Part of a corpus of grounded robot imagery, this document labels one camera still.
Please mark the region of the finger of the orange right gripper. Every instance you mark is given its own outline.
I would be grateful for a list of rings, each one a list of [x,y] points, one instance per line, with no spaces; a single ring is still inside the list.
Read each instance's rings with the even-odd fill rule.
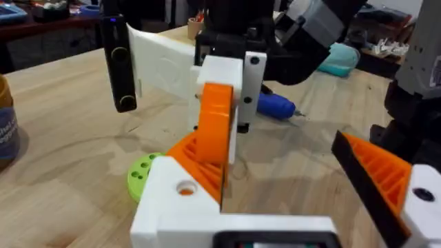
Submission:
[[[224,164],[230,134],[243,89],[243,60],[208,55],[190,69],[194,100],[199,104],[196,160]]]
[[[243,64],[243,86],[238,105],[237,131],[246,134],[256,115],[260,89],[263,83],[267,55],[262,52],[245,53]]]

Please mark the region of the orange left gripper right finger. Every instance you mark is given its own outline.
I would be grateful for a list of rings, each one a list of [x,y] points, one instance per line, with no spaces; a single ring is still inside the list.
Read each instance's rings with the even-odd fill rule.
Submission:
[[[351,134],[337,131],[331,152],[347,175],[383,247],[440,246],[440,171],[409,163]]]

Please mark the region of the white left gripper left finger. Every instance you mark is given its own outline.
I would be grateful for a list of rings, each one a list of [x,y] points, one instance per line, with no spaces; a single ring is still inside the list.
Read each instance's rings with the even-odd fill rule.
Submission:
[[[171,156],[153,160],[130,228],[133,247],[159,247],[159,225],[187,216],[218,214],[219,203]]]

